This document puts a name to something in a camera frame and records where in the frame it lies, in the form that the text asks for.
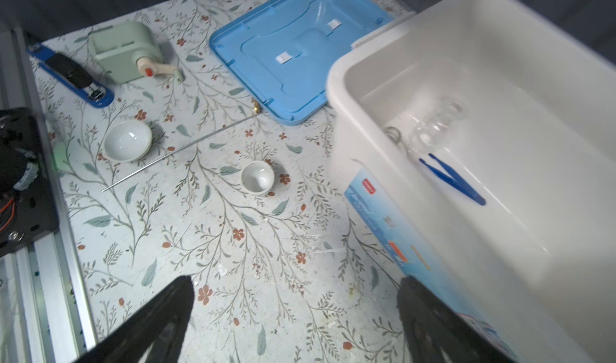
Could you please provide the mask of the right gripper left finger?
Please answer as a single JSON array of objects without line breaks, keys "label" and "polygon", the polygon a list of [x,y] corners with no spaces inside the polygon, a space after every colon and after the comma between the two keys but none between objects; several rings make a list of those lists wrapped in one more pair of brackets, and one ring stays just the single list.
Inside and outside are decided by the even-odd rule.
[{"label": "right gripper left finger", "polygon": [[78,362],[177,362],[195,298],[179,276]]}]

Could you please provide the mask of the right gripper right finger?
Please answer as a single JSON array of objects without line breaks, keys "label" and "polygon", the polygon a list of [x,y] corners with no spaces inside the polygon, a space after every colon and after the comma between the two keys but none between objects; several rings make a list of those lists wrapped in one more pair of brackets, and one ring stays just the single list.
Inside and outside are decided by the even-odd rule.
[{"label": "right gripper right finger", "polygon": [[512,361],[412,276],[400,281],[397,305],[414,362]]}]

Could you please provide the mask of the blue plastic tweezers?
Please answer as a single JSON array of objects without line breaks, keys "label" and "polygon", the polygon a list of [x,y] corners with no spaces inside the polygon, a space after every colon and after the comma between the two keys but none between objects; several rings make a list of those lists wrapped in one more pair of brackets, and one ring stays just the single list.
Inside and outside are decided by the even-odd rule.
[{"label": "blue plastic tweezers", "polygon": [[479,204],[480,206],[485,206],[487,204],[486,199],[478,193],[456,170],[450,167],[445,162],[441,161],[434,154],[428,155],[431,159],[436,161],[442,168],[442,170],[433,167],[429,163],[427,163],[424,159],[419,159],[419,162],[427,167],[431,172],[436,175],[441,181],[447,183],[447,185],[453,187],[461,194],[464,194],[466,197]]}]

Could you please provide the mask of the white plastic storage bin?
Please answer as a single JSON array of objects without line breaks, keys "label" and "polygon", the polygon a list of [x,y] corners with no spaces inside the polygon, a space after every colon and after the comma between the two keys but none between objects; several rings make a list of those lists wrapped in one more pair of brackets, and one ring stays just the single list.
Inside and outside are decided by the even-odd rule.
[{"label": "white plastic storage bin", "polygon": [[[615,359],[615,68],[518,0],[441,0],[335,62],[331,172],[393,258],[510,362]],[[454,98],[430,154],[383,127]]]}]

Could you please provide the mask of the white round dish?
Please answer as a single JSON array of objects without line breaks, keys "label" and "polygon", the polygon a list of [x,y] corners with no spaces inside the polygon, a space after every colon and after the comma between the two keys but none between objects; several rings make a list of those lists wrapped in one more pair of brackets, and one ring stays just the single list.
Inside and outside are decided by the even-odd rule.
[{"label": "white round dish", "polygon": [[103,153],[116,162],[134,162],[152,146],[152,130],[144,122],[130,120],[112,127],[104,137]]}]

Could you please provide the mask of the blue black small device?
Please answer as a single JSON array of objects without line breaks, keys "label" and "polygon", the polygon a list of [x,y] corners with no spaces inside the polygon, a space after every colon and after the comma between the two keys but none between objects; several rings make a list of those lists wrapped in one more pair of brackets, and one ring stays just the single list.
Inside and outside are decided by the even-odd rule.
[{"label": "blue black small device", "polygon": [[110,106],[115,95],[102,85],[80,64],[62,53],[46,47],[29,32],[24,34],[27,52],[35,58],[38,66],[66,86],[77,97],[97,109]]}]

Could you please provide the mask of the blue plastic bin lid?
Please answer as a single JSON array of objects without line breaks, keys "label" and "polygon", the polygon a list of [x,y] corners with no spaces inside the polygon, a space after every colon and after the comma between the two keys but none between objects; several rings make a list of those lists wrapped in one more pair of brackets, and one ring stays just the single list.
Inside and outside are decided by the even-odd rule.
[{"label": "blue plastic bin lid", "polygon": [[392,16],[370,0],[270,0],[216,31],[210,48],[282,125],[327,103],[331,66]]}]

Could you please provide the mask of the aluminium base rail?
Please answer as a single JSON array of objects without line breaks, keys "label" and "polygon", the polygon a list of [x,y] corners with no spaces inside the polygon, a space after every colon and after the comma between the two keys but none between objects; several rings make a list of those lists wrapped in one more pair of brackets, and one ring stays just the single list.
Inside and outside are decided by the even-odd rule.
[{"label": "aluminium base rail", "polygon": [[96,343],[25,37],[1,33],[1,359],[72,362]]}]

